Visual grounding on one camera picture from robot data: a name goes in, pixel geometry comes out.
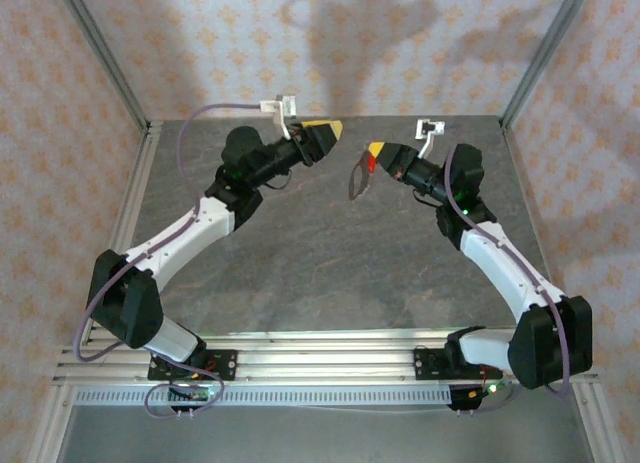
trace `wall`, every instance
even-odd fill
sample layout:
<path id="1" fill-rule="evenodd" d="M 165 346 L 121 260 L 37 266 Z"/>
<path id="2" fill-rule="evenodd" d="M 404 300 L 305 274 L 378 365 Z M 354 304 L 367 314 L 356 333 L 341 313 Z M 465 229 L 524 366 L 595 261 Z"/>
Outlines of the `wall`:
<path id="1" fill-rule="evenodd" d="M 587 0 L 513 142 L 552 275 L 593 306 L 628 461 L 640 454 L 639 37 L 640 0 Z"/>
<path id="2" fill-rule="evenodd" d="M 562 0 L 87 0 L 150 118 L 501 114 Z"/>
<path id="3" fill-rule="evenodd" d="M 139 134 L 62 0 L 0 0 L 0 461 L 23 461 Z"/>

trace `patterned wallpaper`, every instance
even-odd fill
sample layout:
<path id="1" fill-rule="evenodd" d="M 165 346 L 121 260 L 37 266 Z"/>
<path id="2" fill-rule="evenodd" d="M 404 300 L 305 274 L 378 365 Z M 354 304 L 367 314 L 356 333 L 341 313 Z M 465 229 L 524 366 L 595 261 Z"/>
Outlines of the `patterned wallpaper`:
<path id="1" fill-rule="evenodd" d="M 62 0 L 0 0 L 0 461 L 26 457 L 139 134 Z"/>
<path id="2" fill-rule="evenodd" d="M 148 118 L 500 114 L 562 0 L 86 0 Z"/>
<path id="3" fill-rule="evenodd" d="M 587 0 L 514 128 L 552 275 L 593 306 L 628 461 L 640 455 L 639 41 L 640 0 Z"/>

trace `gray floor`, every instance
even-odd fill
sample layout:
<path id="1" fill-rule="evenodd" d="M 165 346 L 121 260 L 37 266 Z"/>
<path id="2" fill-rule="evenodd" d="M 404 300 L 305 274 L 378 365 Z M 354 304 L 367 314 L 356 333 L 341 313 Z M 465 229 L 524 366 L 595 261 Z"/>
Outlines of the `gray floor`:
<path id="1" fill-rule="evenodd" d="M 446 117 L 430 159 L 442 163 L 454 143 L 483 151 L 483 197 L 520 251 L 542 257 L 511 157 L 495 117 Z M 191 261 L 163 292 L 165 312 L 203 335 L 235 331 L 442 328 L 513 323 L 482 273 L 436 227 L 434 211 L 409 187 L 379 173 L 356 202 L 347 198 L 351 168 L 374 140 L 417 144 L 413 117 L 344 121 L 343 138 L 321 163 L 295 168 L 282 191 L 238 232 Z M 227 133 L 251 124 L 275 139 L 266 119 L 198 121 L 188 132 L 187 168 L 201 188 L 221 164 Z M 136 228 L 141 243 L 189 210 L 176 170 L 181 122 L 167 122 Z"/>
<path id="2" fill-rule="evenodd" d="M 377 410 L 220 407 L 193 421 L 158 421 L 140 407 L 76 407 L 58 461 L 591 461 L 573 398 L 560 401 L 543 389 L 523 391 L 499 411 L 473 417 L 448 409 Z"/>

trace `small white bracket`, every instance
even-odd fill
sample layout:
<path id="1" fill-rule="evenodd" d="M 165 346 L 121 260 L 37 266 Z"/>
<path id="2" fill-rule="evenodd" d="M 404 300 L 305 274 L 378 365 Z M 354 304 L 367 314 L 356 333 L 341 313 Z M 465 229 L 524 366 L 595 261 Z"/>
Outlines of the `small white bracket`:
<path id="1" fill-rule="evenodd" d="M 291 139 L 284 119 L 295 118 L 296 116 L 295 96 L 277 95 L 275 100 L 263 100 L 260 102 L 260 111 L 262 113 L 272 113 L 273 124 L 276 126 L 278 133 L 287 140 Z"/>
<path id="2" fill-rule="evenodd" d="M 418 153 L 418 158 L 426 157 L 433 147 L 434 135 L 444 135 L 444 121 L 431 121 L 428 118 L 418 120 L 416 140 L 426 140 Z"/>

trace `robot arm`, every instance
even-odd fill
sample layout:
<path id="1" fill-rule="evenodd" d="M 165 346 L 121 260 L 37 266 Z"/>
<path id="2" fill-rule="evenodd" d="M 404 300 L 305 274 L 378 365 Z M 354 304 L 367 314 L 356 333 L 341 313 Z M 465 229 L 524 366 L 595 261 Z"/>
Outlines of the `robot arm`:
<path id="1" fill-rule="evenodd" d="M 260 186 L 288 174 L 298 163 L 312 166 L 320 161 L 341 133 L 340 121 L 308 121 L 291 125 L 280 140 L 263 145 L 254 128 L 231 131 L 223 165 L 194 210 L 122 255 L 107 250 L 98 257 L 89 301 L 118 271 L 135 264 L 106 292 L 92 318 L 131 348 L 144 347 L 203 368 L 204 341 L 164 315 L 160 292 L 204 248 L 251 217 L 262 202 Z"/>
<path id="2" fill-rule="evenodd" d="M 479 326 L 452 333 L 444 353 L 432 355 L 431 365 L 420 370 L 425 379 L 429 374 L 439 379 L 443 371 L 459 374 L 469 366 L 487 365 L 513 373 L 530 389 L 557 381 L 563 375 L 564 342 L 560 341 L 555 309 L 566 336 L 570 374 L 591 367 L 591 307 L 582 297 L 568 298 L 546 280 L 507 238 L 479 196 L 484 177 L 479 150 L 458 145 L 450 167 L 453 199 L 473 227 L 450 204 L 444 167 L 421 158 L 407 145 L 374 142 L 368 152 L 391 177 L 440 203 L 436 217 L 441 233 L 484 272 L 516 321 L 515 331 Z M 555 308 L 550 308 L 549 301 Z"/>

